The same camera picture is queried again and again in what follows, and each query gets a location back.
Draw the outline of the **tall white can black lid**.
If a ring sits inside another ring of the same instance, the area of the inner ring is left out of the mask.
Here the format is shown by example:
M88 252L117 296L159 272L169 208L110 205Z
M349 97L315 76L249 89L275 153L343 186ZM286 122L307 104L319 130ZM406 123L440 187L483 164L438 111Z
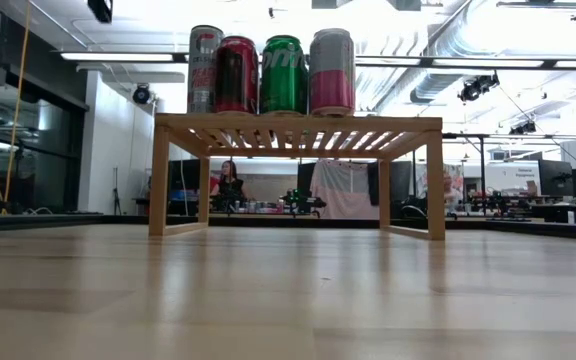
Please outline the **tall white can black lid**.
M224 37L212 25L191 29L188 55L188 113L215 112L216 51Z

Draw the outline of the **dark red soda can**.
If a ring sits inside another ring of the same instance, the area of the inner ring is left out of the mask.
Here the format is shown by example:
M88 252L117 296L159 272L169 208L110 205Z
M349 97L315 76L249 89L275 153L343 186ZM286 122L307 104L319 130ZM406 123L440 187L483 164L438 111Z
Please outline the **dark red soda can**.
M258 54L243 36L225 37L216 52L216 112L258 111Z

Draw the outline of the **green soda can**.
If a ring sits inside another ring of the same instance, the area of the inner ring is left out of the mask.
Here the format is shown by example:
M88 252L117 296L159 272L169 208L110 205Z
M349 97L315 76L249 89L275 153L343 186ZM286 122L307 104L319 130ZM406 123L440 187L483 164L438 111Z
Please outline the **green soda can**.
M308 109L308 70L301 42L290 35L269 38L262 56L260 113Z

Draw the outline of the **grey and pink soda can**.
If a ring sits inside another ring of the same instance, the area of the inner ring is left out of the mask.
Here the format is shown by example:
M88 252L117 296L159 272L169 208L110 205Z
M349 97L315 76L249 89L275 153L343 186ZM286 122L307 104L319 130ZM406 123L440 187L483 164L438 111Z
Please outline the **grey and pink soda can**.
M327 28L310 45L310 113L350 116L355 110L355 53L350 33Z

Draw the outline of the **wooden slatted shelf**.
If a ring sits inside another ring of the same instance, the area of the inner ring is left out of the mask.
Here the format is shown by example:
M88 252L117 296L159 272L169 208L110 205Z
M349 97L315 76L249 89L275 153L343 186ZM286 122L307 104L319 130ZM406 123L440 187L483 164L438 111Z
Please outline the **wooden slatted shelf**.
M158 114L154 124L148 234L165 237L209 225L209 161L214 156L374 158L379 175L379 227L424 240L446 238L443 190L443 121L437 117L354 117L251 114ZM167 223L169 147L200 161L198 219ZM393 160L426 149L427 227L394 226L387 203Z

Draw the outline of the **round black spotlight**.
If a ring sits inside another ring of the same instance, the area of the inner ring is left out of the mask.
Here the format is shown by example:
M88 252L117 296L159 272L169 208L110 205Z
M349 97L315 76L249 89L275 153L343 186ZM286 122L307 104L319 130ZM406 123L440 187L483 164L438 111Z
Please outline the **round black spotlight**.
M152 93L147 83L138 84L132 94L132 99L136 104L148 105L152 101Z

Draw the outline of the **dark glass partition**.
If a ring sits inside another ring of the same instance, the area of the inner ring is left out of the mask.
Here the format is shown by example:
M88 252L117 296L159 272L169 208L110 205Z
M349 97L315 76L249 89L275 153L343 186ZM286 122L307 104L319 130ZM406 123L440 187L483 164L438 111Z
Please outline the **dark glass partition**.
M0 68L0 200L13 214L76 210L86 75L60 60Z

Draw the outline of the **thin black tripod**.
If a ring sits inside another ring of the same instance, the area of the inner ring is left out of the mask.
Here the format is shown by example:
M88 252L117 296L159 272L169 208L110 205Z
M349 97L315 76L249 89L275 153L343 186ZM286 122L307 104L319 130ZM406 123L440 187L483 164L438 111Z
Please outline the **thin black tripod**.
M121 201L118 191L118 167L115 166L113 168L113 175L112 175L112 200L113 200L113 215L121 215Z

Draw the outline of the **person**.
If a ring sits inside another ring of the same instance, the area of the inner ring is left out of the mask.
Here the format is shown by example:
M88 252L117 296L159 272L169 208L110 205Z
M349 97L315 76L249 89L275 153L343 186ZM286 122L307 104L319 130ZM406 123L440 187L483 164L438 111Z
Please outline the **person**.
M238 177L233 160L222 163L219 181L211 190L210 198L213 209L221 212L227 212L237 202L247 200L244 181Z
M453 187L452 177L448 172L443 175L443 186L446 213L454 213L462 201L462 192Z

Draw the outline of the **white draped cloth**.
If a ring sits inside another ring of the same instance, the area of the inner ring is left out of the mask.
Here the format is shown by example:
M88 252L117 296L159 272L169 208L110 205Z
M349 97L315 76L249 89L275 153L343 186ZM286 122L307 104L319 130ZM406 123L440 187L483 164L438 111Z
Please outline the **white draped cloth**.
M314 166L310 190L326 203L323 219L378 219L379 208L370 200L367 164L320 159Z

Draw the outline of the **black spotlight cluster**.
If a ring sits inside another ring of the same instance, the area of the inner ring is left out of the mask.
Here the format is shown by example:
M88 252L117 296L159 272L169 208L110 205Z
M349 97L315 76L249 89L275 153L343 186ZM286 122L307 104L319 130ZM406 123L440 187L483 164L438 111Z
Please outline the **black spotlight cluster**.
M499 85L500 81L497 72L492 75L477 76L463 83L463 88L458 93L457 98L463 103L472 102Z
M513 125L510 128L510 135L526 135L535 133L537 131L536 123L532 120L528 120L522 123Z

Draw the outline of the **white sign board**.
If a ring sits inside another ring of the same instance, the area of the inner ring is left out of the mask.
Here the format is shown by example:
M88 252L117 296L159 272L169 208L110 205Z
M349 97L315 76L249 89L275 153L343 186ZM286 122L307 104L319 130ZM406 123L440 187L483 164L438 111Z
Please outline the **white sign board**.
M485 182L491 191L541 194L537 161L490 162L485 166Z

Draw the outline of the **silver ventilation duct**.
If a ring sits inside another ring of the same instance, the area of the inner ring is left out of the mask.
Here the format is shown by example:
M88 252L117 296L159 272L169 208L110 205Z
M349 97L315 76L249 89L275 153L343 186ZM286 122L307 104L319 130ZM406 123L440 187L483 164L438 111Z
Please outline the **silver ventilation duct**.
M395 50L384 50L384 55L452 57L464 54L456 42L461 27L467 23L467 14L474 9L473 0L438 1L446 8L448 17L430 24L424 31L401 35ZM384 113L396 102L426 105L459 80L459 74L439 73L424 68L360 67L357 69L356 105L361 111Z

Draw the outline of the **ceiling mount bar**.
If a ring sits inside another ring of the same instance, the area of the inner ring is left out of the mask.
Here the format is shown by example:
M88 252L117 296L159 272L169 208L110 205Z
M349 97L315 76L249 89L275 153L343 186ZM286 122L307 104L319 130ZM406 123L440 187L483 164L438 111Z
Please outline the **ceiling mount bar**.
M544 11L569 12L571 21L576 21L576 1L564 0L501 0L496 3L497 8L530 9Z

